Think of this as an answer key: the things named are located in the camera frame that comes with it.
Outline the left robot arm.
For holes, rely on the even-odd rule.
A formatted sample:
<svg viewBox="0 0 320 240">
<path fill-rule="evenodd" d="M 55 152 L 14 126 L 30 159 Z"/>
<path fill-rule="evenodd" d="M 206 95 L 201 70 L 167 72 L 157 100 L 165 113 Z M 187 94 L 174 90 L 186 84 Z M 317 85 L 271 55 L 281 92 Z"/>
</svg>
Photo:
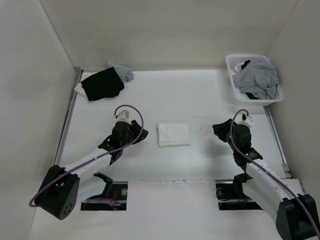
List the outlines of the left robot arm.
<svg viewBox="0 0 320 240">
<path fill-rule="evenodd" d="M 145 140 L 148 134 L 136 120 L 116 122 L 111 134 L 88 156 L 67 166 L 53 165 L 29 205 L 64 220 L 75 207 L 81 183 L 93 176 L 104 178 L 99 170 L 115 163 L 125 148 Z"/>
</svg>

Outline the folded black tank top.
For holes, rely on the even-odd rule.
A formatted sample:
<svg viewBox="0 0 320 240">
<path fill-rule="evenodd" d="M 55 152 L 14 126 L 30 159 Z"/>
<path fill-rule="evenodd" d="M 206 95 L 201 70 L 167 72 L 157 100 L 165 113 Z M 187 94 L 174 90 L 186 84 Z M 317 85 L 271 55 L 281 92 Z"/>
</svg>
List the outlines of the folded black tank top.
<svg viewBox="0 0 320 240">
<path fill-rule="evenodd" d="M 117 97 L 125 88 L 114 67 L 87 77 L 81 81 L 81 86 L 90 102 Z"/>
</svg>

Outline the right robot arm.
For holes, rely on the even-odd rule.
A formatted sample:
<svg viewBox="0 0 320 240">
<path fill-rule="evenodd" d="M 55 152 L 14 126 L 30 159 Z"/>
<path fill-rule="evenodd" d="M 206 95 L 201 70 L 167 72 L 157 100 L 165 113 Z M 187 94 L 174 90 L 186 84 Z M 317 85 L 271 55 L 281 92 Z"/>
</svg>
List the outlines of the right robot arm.
<svg viewBox="0 0 320 240">
<path fill-rule="evenodd" d="M 216 183 L 216 197 L 236 210 L 241 200 L 253 200 L 274 221 L 283 240 L 306 240 L 320 236 L 315 200 L 309 194 L 291 190 L 275 175 L 263 156 L 252 147 L 252 135 L 245 124 L 231 119 L 212 126 L 213 133 L 233 151 L 233 159 L 243 173 L 231 183 Z"/>
</svg>

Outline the white tank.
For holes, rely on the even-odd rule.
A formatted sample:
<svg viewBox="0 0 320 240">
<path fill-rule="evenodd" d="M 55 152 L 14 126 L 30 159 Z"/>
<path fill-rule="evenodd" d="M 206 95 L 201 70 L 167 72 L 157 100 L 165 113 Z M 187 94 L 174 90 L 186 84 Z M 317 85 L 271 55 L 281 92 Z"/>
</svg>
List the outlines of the white tank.
<svg viewBox="0 0 320 240">
<path fill-rule="evenodd" d="M 191 145 L 188 124 L 186 122 L 162 122 L 157 125 L 160 148 L 185 147 Z"/>
<path fill-rule="evenodd" d="M 74 91 L 83 97 L 87 96 L 81 82 L 76 85 L 76 87 L 74 88 Z"/>
</svg>

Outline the grey tank top in basket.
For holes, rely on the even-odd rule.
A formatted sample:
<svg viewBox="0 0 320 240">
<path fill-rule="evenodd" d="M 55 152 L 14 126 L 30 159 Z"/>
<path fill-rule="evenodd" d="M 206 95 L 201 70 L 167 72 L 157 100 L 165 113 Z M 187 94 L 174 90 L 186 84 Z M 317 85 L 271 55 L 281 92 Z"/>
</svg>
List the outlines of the grey tank top in basket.
<svg viewBox="0 0 320 240">
<path fill-rule="evenodd" d="M 279 85 L 275 67 L 264 58 L 250 60 L 239 73 L 233 76 L 233 82 L 241 93 L 250 94 L 259 100 L 275 99 Z"/>
</svg>

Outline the black garment in basket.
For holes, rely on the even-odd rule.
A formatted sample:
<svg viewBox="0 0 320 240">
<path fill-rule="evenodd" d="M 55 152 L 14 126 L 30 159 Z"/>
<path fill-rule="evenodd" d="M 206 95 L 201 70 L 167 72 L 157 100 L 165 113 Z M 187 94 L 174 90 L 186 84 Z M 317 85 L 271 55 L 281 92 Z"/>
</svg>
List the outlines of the black garment in basket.
<svg viewBox="0 0 320 240">
<path fill-rule="evenodd" d="M 246 60 L 240 67 L 241 67 L 241 70 L 243 70 L 249 63 L 251 62 L 250 59 Z"/>
</svg>

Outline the folded white tank top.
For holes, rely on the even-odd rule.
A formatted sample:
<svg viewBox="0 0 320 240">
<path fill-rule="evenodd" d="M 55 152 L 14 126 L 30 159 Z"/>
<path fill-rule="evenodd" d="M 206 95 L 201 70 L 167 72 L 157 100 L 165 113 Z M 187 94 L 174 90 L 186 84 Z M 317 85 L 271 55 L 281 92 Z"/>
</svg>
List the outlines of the folded white tank top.
<svg viewBox="0 0 320 240">
<path fill-rule="evenodd" d="M 81 82 L 76 85 L 76 87 L 74 88 L 74 91 L 83 97 L 87 96 Z"/>
</svg>

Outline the right metal table rail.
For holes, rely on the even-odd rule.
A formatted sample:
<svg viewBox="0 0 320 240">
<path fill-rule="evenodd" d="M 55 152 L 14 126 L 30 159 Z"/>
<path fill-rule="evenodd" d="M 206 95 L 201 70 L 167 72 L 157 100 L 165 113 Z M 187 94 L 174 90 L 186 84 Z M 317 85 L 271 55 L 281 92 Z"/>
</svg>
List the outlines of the right metal table rail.
<svg viewBox="0 0 320 240">
<path fill-rule="evenodd" d="M 286 179 L 291 179 L 292 178 L 291 171 L 290 171 L 290 168 L 288 166 L 287 159 L 286 159 L 286 156 L 284 154 L 284 150 L 283 150 L 282 144 L 280 142 L 280 138 L 279 138 L 279 135 L 278 135 L 278 132 L 277 132 L 277 129 L 276 129 L 276 125 L 275 125 L 275 122 L 273 120 L 270 108 L 268 106 L 264 106 L 263 109 L 264 109 L 264 112 L 265 112 L 269 127 L 270 127 L 270 129 L 272 131 L 273 139 L 275 140 L 275 142 L 277 144 L 277 147 L 278 147 L 278 151 L 279 151 L 279 153 L 281 155 L 282 168 L 283 168 L 284 173 L 285 173 L 285 178 Z"/>
</svg>

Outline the white plastic laundry basket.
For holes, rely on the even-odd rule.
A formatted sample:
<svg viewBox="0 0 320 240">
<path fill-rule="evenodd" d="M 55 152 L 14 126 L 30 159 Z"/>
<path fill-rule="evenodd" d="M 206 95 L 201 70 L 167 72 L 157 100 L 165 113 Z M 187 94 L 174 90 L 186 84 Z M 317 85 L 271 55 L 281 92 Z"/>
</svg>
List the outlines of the white plastic laundry basket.
<svg viewBox="0 0 320 240">
<path fill-rule="evenodd" d="M 229 75 L 229 83 L 232 88 L 234 102 L 237 105 L 242 105 L 242 106 L 247 106 L 247 105 L 248 106 L 249 105 L 250 106 L 268 106 L 272 103 L 282 101 L 284 96 L 282 93 L 280 83 L 278 84 L 278 87 L 277 87 L 275 99 L 267 99 L 267 100 L 256 99 L 253 96 L 250 96 L 249 93 L 240 92 L 240 90 L 237 87 L 235 87 L 233 76 L 241 71 L 241 65 L 245 61 L 252 60 L 255 58 L 269 60 L 264 55 L 256 55 L 256 54 L 230 54 L 230 55 L 227 55 L 227 57 L 225 58 L 228 75 Z"/>
</svg>

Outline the folded grey tank top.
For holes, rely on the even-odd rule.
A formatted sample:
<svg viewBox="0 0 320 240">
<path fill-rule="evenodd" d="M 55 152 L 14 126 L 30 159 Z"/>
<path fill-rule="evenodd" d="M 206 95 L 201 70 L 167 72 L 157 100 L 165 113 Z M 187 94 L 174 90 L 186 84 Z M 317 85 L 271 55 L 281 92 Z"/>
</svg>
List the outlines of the folded grey tank top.
<svg viewBox="0 0 320 240">
<path fill-rule="evenodd" d="M 134 79 L 134 73 L 131 68 L 108 61 L 106 67 L 114 68 L 123 83 L 130 82 Z"/>
</svg>

